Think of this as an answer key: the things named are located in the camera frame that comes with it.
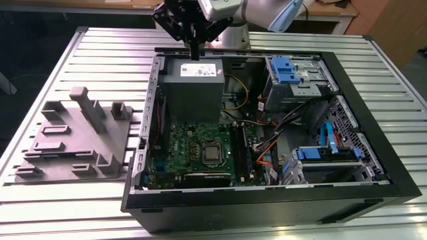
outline aluminum table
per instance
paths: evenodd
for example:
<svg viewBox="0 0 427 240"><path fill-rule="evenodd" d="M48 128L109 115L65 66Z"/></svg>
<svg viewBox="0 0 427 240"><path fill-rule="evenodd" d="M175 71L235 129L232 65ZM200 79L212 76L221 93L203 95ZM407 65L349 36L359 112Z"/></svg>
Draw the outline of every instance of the aluminum table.
<svg viewBox="0 0 427 240"><path fill-rule="evenodd" d="M175 239L427 239L426 102L373 41L360 36L249 33L252 49L332 51L400 156L423 196L377 209L347 223L169 233ZM69 99L73 86L89 89L103 106L132 106L124 165L137 146L155 47L181 47L155 29L79 28L0 159L0 236L12 239L163 238L120 212L123 180L13 184L23 151L33 142L41 106Z"/></svg>

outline black cable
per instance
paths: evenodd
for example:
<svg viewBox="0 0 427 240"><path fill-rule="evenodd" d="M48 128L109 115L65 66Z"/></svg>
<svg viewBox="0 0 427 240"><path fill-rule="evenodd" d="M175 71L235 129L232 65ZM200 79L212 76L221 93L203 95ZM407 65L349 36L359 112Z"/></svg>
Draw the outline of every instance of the black cable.
<svg viewBox="0 0 427 240"><path fill-rule="evenodd" d="M301 5L304 6L304 9L305 9L305 22L308 22L308 8L304 3Z"/></svg>
<svg viewBox="0 0 427 240"><path fill-rule="evenodd" d="M276 140L276 138L279 137L279 135L281 134L281 132L284 131L284 127L287 124L289 124L291 122L293 122L296 119L300 118L301 113L305 111L305 109L308 108L308 106L312 103L316 103L319 101L323 101L325 99L328 99L331 97L331 95L324 95L321 97L316 97L316 98L311 98L308 101L305 101L303 104L300 104L296 108L293 108L283 117L283 119L280 120L280 122L277 123L277 125L273 128L272 131L272 135L271 137L259 143L259 145L256 146L256 149L260 149L261 147L264 147L268 143L271 143L272 141Z"/></svg>
<svg viewBox="0 0 427 240"><path fill-rule="evenodd" d="M271 149L271 163L272 163L272 170L279 173L279 151L277 151L277 144L275 144ZM275 179L271 175L269 175L269 182L272 183L271 185L276 185L279 180Z"/></svg>
<svg viewBox="0 0 427 240"><path fill-rule="evenodd" d="M12 95L12 81L8 79L8 93Z"/></svg>
<svg viewBox="0 0 427 240"><path fill-rule="evenodd" d="M236 116L233 116L229 112L223 111L223 113L224 113L224 114L227 114L227 116L228 116L228 117L231 117L233 120L236 120L236 121L241 121L241 119L240 119L240 118L237 118Z"/></svg>

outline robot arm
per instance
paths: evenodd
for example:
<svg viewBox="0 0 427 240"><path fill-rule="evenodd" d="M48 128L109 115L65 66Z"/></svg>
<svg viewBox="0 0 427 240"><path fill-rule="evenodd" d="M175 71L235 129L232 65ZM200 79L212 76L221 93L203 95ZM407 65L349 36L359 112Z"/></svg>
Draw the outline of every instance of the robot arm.
<svg viewBox="0 0 427 240"><path fill-rule="evenodd" d="M183 40L192 60L233 20L283 32L303 0L164 0L152 13L153 20L176 41Z"/></svg>

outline red cable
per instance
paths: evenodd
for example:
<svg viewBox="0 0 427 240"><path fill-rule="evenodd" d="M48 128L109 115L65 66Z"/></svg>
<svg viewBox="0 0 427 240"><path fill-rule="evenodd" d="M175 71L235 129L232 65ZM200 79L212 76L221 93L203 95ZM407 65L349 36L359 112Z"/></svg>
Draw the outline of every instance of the red cable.
<svg viewBox="0 0 427 240"><path fill-rule="evenodd" d="M152 142L152 145L149 147L149 152L153 150L155 148L155 145L157 143L157 139L159 139L159 136L160 136L160 103L157 102L157 134L155 135L155 139L153 139L153 142Z"/></svg>
<svg viewBox="0 0 427 240"><path fill-rule="evenodd" d="M272 146L276 144L277 140L279 140L279 138L277 138L272 143L269 143L269 145L268 145L268 147L265 148L264 152L259 155L259 157L257 157L257 159L256 159L256 162L255 162L256 164L264 164L264 165L272 166L272 164L271 164L269 162L261 161L261 159L263 159L263 156L265 155L265 153L267 153L267 152L269 151L269 149L272 148Z"/></svg>
<svg viewBox="0 0 427 240"><path fill-rule="evenodd" d="M257 114L257 121L261 123L261 124L267 124L268 122L267 121L261 121L261 114L263 114L263 111L259 111L259 114ZM273 126L277 126L277 123L275 121L271 121L271 124Z"/></svg>
<svg viewBox="0 0 427 240"><path fill-rule="evenodd" d="M341 147L343 145L341 145L340 135L339 135L336 132L333 132L333 136L335 136L335 138L336 138L336 144L337 144L337 146Z"/></svg>

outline label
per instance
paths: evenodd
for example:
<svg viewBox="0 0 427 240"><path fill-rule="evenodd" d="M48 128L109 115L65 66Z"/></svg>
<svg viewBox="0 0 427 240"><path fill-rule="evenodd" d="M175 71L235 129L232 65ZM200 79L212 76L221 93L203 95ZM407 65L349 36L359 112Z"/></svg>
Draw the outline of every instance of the label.
<svg viewBox="0 0 427 240"><path fill-rule="evenodd" d="M152 9L152 6L148 6L148 5L132 5L132 8L135 8L135 9Z"/></svg>
<svg viewBox="0 0 427 240"><path fill-rule="evenodd" d="M264 103L257 102L257 110L264 111Z"/></svg>
<svg viewBox="0 0 427 240"><path fill-rule="evenodd" d="M300 77L308 77L308 73L305 71L296 72L297 76Z"/></svg>
<svg viewBox="0 0 427 240"><path fill-rule="evenodd" d="M216 66L213 63L184 63L180 65L181 77L216 77Z"/></svg>
<svg viewBox="0 0 427 240"><path fill-rule="evenodd" d="M277 180L277 173L273 168L269 169L269 175L272 176L273 180Z"/></svg>

